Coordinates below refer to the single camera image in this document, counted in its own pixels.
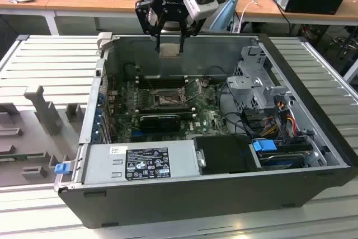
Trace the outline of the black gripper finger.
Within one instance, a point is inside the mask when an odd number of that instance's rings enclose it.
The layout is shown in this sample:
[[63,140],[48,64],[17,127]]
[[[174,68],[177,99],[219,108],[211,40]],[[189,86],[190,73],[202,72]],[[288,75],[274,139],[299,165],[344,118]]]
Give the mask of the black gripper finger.
[[[161,32],[166,22],[166,10],[159,8],[159,14],[156,14],[155,10],[152,8],[152,4],[153,1],[137,1],[135,4],[135,13],[142,27],[143,33],[156,38],[155,51],[159,53]],[[150,22],[150,18],[153,18],[150,15],[157,16],[156,22],[154,24]]]
[[179,26],[181,31],[180,47],[179,47],[180,54],[183,53],[185,39],[189,38],[190,36],[196,36],[202,29],[205,21],[206,18],[203,18],[201,20],[194,21],[190,26],[187,26],[186,20],[179,21]]

